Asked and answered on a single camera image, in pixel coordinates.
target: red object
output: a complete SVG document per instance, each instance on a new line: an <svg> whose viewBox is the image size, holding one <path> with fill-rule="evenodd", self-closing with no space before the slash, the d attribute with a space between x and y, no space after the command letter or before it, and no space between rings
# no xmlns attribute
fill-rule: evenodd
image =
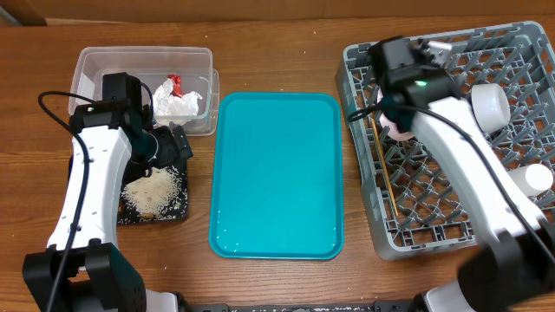
<svg viewBox="0 0 555 312"><path fill-rule="evenodd" d="M167 78L173 81L173 92L175 96L183 96L183 91L181 91L181 76L180 75L168 75Z"/></svg>

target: plastic bin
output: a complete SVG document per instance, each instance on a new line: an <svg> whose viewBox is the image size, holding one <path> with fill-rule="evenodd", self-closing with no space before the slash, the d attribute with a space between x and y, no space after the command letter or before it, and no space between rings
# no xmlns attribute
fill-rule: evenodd
<svg viewBox="0 0 555 312"><path fill-rule="evenodd" d="M467 98L475 84L499 83L511 108L508 126L485 138L507 169L540 163L555 172L555 54L535 22L414 36L453 44L447 71ZM378 87L368 48L343 51L336 76L343 116L375 105ZM374 133L369 117L348 123L362 176L362 199L376 253L388 260L475 244L465 207L452 192L433 155L417 140L397 142ZM386 168L375 158L382 146ZM389 196L389 170L395 198ZM555 217L555 187L532 198L548 220ZM393 200L398 215L395 215Z"/></svg>
<svg viewBox="0 0 555 312"><path fill-rule="evenodd" d="M188 135L210 135L216 129L219 91L218 73L212 70L212 52L206 48L185 47L91 47L79 55L71 84L71 92L93 100L101 99L102 77L106 74L127 72L146 83L154 93L169 74L181 76L184 93L198 92L199 113L196 116L157 116L182 126ZM143 105L149 102L143 89ZM69 113L86 102L69 100Z"/></svg>

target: clear plastic container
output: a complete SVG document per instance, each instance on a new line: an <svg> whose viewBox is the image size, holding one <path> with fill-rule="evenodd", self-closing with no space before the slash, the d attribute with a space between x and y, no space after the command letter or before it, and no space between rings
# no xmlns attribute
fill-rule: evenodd
<svg viewBox="0 0 555 312"><path fill-rule="evenodd" d="M195 91L202 96L196 116L158 116L156 120L171 121L182 126L189 135L210 135L216 129L219 106L218 72L212 70L212 52L206 48L186 47L91 47L79 55L71 84L71 92L93 100L101 99L102 77L127 72L146 83L152 93L169 74L181 76L184 94ZM143 105L149 102L143 89ZM86 102L69 100L69 113Z"/></svg>

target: teal tray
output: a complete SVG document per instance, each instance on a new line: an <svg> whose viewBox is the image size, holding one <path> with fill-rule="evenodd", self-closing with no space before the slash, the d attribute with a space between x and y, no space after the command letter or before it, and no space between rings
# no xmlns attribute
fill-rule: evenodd
<svg viewBox="0 0 555 312"><path fill-rule="evenodd" d="M326 94L222 101L209 235L218 255L327 260L341 251L340 120Z"/></svg>

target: black speckled tray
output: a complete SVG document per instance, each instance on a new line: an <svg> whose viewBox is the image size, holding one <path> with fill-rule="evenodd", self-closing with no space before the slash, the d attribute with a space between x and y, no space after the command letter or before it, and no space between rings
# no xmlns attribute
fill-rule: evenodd
<svg viewBox="0 0 555 312"><path fill-rule="evenodd" d="M164 209L162 214L158 218L154 217L152 219L145 219L142 218L140 216L140 213L136 211L134 205L125 200L121 195L120 209L118 210L118 224L140 224L176 220L183 221L187 218L189 212L189 201L187 194L187 161L182 160L180 163L173 165L173 167L178 170L178 172L180 173L180 177L182 178L181 192L178 195L178 199L181 201L180 207L178 209Z"/></svg>

